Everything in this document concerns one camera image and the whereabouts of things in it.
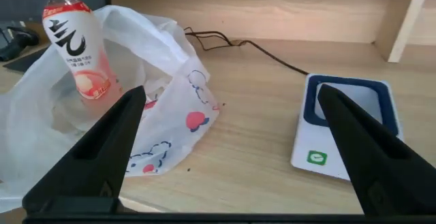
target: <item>cartoon print on bag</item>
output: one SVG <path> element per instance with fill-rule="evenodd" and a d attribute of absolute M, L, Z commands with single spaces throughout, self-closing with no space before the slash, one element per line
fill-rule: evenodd
<path fill-rule="evenodd" d="M 159 168 L 164 164 L 164 161 L 165 161 L 165 159 L 166 159 L 166 156 L 167 156 L 167 152 L 168 152 L 168 150 L 171 148 L 171 143 L 170 143 L 170 142 L 163 141 L 163 142 L 161 142 L 161 143 L 159 143 L 159 144 L 154 144 L 154 145 L 150 148 L 150 150 L 149 150 L 148 152 L 141 153 L 141 154 L 137 154 L 137 155 L 132 155 L 132 156 L 130 156 L 130 159 L 133 159 L 133 158 L 136 158 L 136 159 L 137 159 L 137 158 L 143 158 L 143 157 L 150 157 L 150 156 L 155 155 L 156 153 L 162 153 L 162 149 L 160 149 L 160 148 L 162 148 L 163 150 L 165 150 L 165 152 L 163 153 L 162 157 L 160 157 L 160 158 L 157 160 L 157 162 L 147 164 L 146 166 L 144 166 L 144 167 L 142 168 L 142 172 L 143 172 L 143 173 L 147 173 L 147 172 L 155 172 L 155 173 L 158 173 Z M 137 163 L 131 163 L 131 164 L 129 164 L 129 165 L 127 166 L 127 170 L 126 170 L 126 172 L 127 172 L 127 173 L 130 172 L 130 169 L 132 169 L 132 168 L 134 168 L 134 167 L 138 167 L 138 164 L 137 164 Z"/>
<path fill-rule="evenodd" d="M 153 108 L 156 105 L 156 102 L 157 102 L 157 94 L 155 95 L 155 99 L 154 100 L 152 100 L 152 101 L 150 101 L 150 102 L 145 104 L 144 110 L 148 110 L 150 108 Z"/>
<path fill-rule="evenodd" d="M 191 132 L 196 132 L 201 125 L 209 123 L 209 118 L 206 118 L 202 112 L 190 112 L 186 117 L 186 126 Z"/>
<path fill-rule="evenodd" d="M 196 90 L 198 99 L 203 104 L 208 104 L 209 100 L 206 98 L 206 94 L 204 92 L 204 89 L 198 85 L 199 83 L 206 84 L 206 76 L 198 70 L 193 70 L 188 75 L 188 80 L 189 80 L 189 83 L 192 85 L 192 88 L 194 88 Z"/>

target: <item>black cable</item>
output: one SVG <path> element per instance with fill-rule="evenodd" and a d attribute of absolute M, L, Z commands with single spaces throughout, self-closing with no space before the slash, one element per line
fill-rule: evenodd
<path fill-rule="evenodd" d="M 6 37 L 5 33 L 3 32 L 3 29 L 0 29 L 0 33 L 2 34 L 2 36 L 6 40 L 6 42 L 9 44 L 9 40 L 7 40 L 7 37 Z"/>
<path fill-rule="evenodd" d="M 191 27 L 187 27 L 184 30 L 190 30 L 190 33 L 186 33 L 185 35 L 188 36 L 194 36 L 200 43 L 200 45 L 202 46 L 204 51 L 208 51 L 208 50 L 213 50 L 216 48 L 225 48 L 225 47 L 233 47 L 233 46 L 242 46 L 245 44 L 251 44 L 252 46 L 254 46 L 255 48 L 257 48 L 258 50 L 262 51 L 264 54 L 266 54 L 267 56 L 269 56 L 270 58 L 272 58 L 273 60 L 277 61 L 278 63 L 299 72 L 300 74 L 304 74 L 304 75 L 308 75 L 309 73 L 305 70 L 302 70 L 298 67 L 294 67 L 293 65 L 290 65 L 288 63 L 286 63 L 285 61 L 282 61 L 281 59 L 279 59 L 278 57 L 276 57 L 275 55 L 269 53 L 268 51 L 266 51 L 265 49 L 263 49 L 262 47 L 260 47 L 259 45 L 257 45 L 255 42 L 251 41 L 251 40 L 246 40 L 246 39 L 242 39 L 242 40 L 233 40 L 230 41 L 227 36 L 225 36 L 223 33 L 219 32 L 219 31 L 200 31 L 200 32 L 195 32 L 193 31 L 193 29 Z M 205 48 L 203 42 L 201 41 L 200 38 L 208 38 L 208 37 L 218 37 L 220 39 L 222 39 L 223 41 L 225 41 L 227 43 L 227 45 L 225 46 L 215 46 L 212 48 Z"/>

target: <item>pink bottle label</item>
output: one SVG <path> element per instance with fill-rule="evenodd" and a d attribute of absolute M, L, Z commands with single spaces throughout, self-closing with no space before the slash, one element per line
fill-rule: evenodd
<path fill-rule="evenodd" d="M 102 28 L 82 2 L 46 7 L 43 26 L 74 75 L 79 93 L 98 99 L 115 80 L 103 46 Z"/>

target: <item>wooden desk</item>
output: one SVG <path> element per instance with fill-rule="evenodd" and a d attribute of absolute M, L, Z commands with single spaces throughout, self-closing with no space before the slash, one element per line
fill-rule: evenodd
<path fill-rule="evenodd" d="M 436 50 L 409 46 L 401 63 L 386 63 L 364 44 L 259 40 L 312 73 L 387 80 L 405 141 L 436 165 Z M 163 176 L 126 178 L 123 203 L 138 211 L 362 213 L 349 182 L 290 165 L 305 77 L 251 46 L 198 55 L 221 113 L 193 152 Z M 17 74 L 0 69 L 1 91 Z"/>

